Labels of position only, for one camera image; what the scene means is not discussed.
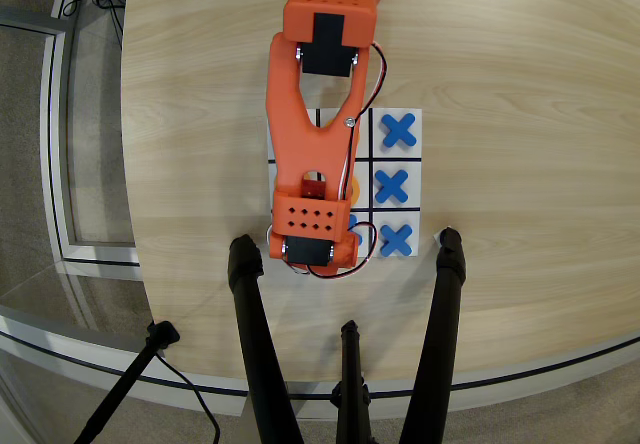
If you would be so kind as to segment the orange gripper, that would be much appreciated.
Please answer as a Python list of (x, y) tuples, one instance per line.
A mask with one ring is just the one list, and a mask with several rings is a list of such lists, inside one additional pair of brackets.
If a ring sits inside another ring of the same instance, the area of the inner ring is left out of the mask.
[(267, 230), (268, 251), (296, 270), (339, 270), (356, 266), (359, 240), (347, 223), (285, 223)]

